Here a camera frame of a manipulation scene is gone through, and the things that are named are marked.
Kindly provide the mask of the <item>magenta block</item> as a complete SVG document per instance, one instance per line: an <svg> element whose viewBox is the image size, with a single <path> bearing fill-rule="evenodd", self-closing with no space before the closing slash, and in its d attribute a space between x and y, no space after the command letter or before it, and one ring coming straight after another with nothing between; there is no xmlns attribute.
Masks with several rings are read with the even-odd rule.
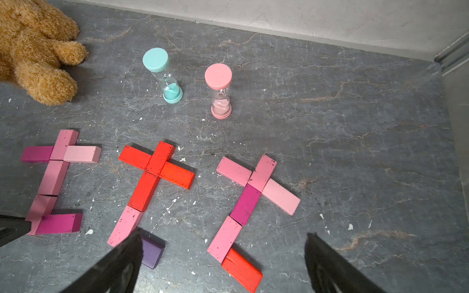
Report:
<svg viewBox="0 0 469 293"><path fill-rule="evenodd" d="M78 232L82 214L51 214L42 217L36 234L62 234Z"/></svg>
<svg viewBox="0 0 469 293"><path fill-rule="evenodd" d="M242 226L246 226L256 204L261 197L261 192L250 184L247 184L237 204L233 208L230 217Z"/></svg>
<svg viewBox="0 0 469 293"><path fill-rule="evenodd" d="M21 156L21 161L31 163L48 162L53 148L53 146L26 147Z"/></svg>

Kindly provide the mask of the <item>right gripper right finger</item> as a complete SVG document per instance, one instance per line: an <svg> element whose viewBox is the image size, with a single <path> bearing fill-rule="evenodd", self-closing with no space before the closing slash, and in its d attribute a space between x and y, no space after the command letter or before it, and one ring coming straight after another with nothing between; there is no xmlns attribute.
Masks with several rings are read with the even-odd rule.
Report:
<svg viewBox="0 0 469 293"><path fill-rule="evenodd" d="M307 234L305 263L316 293L383 292L316 233Z"/></svg>

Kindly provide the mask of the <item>pink block stem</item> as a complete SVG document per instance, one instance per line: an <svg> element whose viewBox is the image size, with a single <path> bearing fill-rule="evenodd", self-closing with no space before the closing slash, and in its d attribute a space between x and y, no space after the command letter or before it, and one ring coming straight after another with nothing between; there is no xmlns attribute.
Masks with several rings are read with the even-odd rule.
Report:
<svg viewBox="0 0 469 293"><path fill-rule="evenodd" d="M230 216L227 216L221 228L211 242L208 253L219 263L222 263L237 238L242 226Z"/></svg>

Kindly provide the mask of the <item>pink block carried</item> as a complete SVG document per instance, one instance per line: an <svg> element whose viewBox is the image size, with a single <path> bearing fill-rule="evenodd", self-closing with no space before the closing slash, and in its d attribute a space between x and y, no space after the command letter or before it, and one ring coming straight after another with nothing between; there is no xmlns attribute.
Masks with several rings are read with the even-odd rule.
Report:
<svg viewBox="0 0 469 293"><path fill-rule="evenodd" d="M216 171L242 187L247 185L252 174L249 169L239 165L227 157L223 157L221 159Z"/></svg>
<svg viewBox="0 0 469 293"><path fill-rule="evenodd" d="M295 213L300 203L300 198L271 178L265 185L262 194L291 216Z"/></svg>

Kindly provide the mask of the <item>purple block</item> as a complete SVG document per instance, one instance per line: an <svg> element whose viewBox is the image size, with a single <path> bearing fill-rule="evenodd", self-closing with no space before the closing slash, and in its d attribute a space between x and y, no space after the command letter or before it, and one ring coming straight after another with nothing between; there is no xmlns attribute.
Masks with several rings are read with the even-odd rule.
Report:
<svg viewBox="0 0 469 293"><path fill-rule="evenodd" d="M150 269L155 269L160 262L166 242L154 235L142 235L143 257L142 264Z"/></svg>

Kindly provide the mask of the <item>red block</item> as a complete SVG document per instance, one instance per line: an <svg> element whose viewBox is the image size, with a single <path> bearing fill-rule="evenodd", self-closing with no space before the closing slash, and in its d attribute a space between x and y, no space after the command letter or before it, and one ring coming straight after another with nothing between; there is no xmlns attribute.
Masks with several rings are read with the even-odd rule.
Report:
<svg viewBox="0 0 469 293"><path fill-rule="evenodd" d="M159 181L160 177L144 172L129 200L128 206L140 212L145 212L151 202Z"/></svg>
<svg viewBox="0 0 469 293"><path fill-rule="evenodd" d="M126 145L122 150L118 159L124 163L127 163L133 167L137 167L141 170L145 170L148 165L151 155Z"/></svg>
<svg viewBox="0 0 469 293"><path fill-rule="evenodd" d="M166 162L160 173L160 177L162 179L185 189L191 188L194 175L195 174L193 172L171 162Z"/></svg>
<svg viewBox="0 0 469 293"><path fill-rule="evenodd" d="M221 266L250 293L255 293L263 278L261 271L233 248Z"/></svg>

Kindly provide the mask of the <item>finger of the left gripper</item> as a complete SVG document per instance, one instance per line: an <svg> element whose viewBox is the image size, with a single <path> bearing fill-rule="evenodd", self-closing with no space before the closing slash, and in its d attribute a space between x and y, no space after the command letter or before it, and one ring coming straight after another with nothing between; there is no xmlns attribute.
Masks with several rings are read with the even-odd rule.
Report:
<svg viewBox="0 0 469 293"><path fill-rule="evenodd" d="M31 222L22 217L1 215L0 247L24 236L31 231Z"/></svg>

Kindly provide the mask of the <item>light pink block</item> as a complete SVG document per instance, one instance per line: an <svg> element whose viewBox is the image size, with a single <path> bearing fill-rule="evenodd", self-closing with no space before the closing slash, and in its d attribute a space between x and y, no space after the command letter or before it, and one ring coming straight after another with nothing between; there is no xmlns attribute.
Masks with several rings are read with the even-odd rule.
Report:
<svg viewBox="0 0 469 293"><path fill-rule="evenodd" d="M101 155L101 148L98 146L76 146L69 145L66 149L63 160L65 162L77 163L98 163Z"/></svg>
<svg viewBox="0 0 469 293"><path fill-rule="evenodd" d="M263 155L257 164L255 171L248 180L248 184L256 190L262 192L276 165L277 162L275 160L266 155Z"/></svg>
<svg viewBox="0 0 469 293"><path fill-rule="evenodd" d="M73 129L62 129L59 132L53 151L50 156L52 161L63 161L67 147L75 145L79 132Z"/></svg>

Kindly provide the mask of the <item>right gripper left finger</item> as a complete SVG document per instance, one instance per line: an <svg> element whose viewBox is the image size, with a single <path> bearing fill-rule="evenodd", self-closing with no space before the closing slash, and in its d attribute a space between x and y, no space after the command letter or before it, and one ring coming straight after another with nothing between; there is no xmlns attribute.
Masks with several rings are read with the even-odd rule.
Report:
<svg viewBox="0 0 469 293"><path fill-rule="evenodd" d="M132 293L138 279L142 258L142 236L138 231L134 231L62 291L64 293Z"/></svg>

